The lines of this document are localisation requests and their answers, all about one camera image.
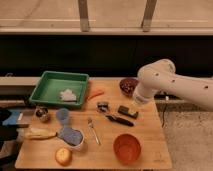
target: bread roll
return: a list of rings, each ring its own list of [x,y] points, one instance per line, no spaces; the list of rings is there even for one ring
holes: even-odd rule
[[[55,160],[62,166],[68,165],[72,160],[72,151],[68,148],[60,148],[55,153]]]

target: brown bowl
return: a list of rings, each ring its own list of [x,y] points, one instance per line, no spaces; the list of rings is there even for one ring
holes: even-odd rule
[[[132,97],[132,94],[133,94],[137,84],[138,84],[138,80],[136,80],[134,78],[124,78],[120,81],[119,87],[121,89],[121,92],[125,96]]]
[[[118,160],[125,165],[136,161],[141,154],[140,142],[130,134],[119,135],[114,141],[113,148]]]

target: terracotta bowl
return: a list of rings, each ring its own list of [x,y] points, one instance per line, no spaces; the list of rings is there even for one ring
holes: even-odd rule
[[[136,161],[141,154],[140,142],[130,134],[119,135],[114,141],[113,148],[118,160],[125,165]]]

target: metal fork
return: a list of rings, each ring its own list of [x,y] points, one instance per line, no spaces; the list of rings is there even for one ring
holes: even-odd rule
[[[98,138],[98,136],[96,134],[96,131],[95,131],[94,127],[93,127],[92,119],[88,118],[87,121],[88,121],[88,126],[90,127],[90,129],[92,130],[92,132],[93,132],[93,134],[95,136],[96,142],[98,143],[98,145],[101,145],[101,142],[100,142],[100,140],[99,140],[99,138]]]

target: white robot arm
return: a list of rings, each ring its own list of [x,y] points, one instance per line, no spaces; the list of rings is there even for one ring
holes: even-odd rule
[[[143,66],[138,71],[138,79],[133,93],[137,103],[149,102],[161,90],[213,110],[213,80],[177,75],[174,63],[168,59]]]

